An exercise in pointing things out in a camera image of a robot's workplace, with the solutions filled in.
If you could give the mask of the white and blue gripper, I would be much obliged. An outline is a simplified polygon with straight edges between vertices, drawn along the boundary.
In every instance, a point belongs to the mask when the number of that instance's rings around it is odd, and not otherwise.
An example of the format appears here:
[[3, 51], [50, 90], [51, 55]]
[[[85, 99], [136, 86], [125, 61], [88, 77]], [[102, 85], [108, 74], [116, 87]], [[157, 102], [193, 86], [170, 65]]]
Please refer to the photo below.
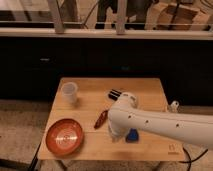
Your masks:
[[125, 139], [126, 143], [136, 143], [139, 141], [139, 133], [136, 129], [130, 129], [126, 135], [114, 135], [112, 131], [109, 131], [113, 142], [118, 142], [121, 139]]

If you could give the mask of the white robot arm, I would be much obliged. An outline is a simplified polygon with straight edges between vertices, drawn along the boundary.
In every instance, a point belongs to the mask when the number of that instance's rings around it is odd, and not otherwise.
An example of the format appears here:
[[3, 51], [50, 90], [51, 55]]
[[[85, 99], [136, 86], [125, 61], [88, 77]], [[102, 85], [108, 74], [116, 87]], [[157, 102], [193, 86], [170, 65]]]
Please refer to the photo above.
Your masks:
[[108, 125], [113, 138], [137, 129], [213, 150], [213, 116], [145, 111], [137, 106], [138, 98], [124, 92], [110, 107]]

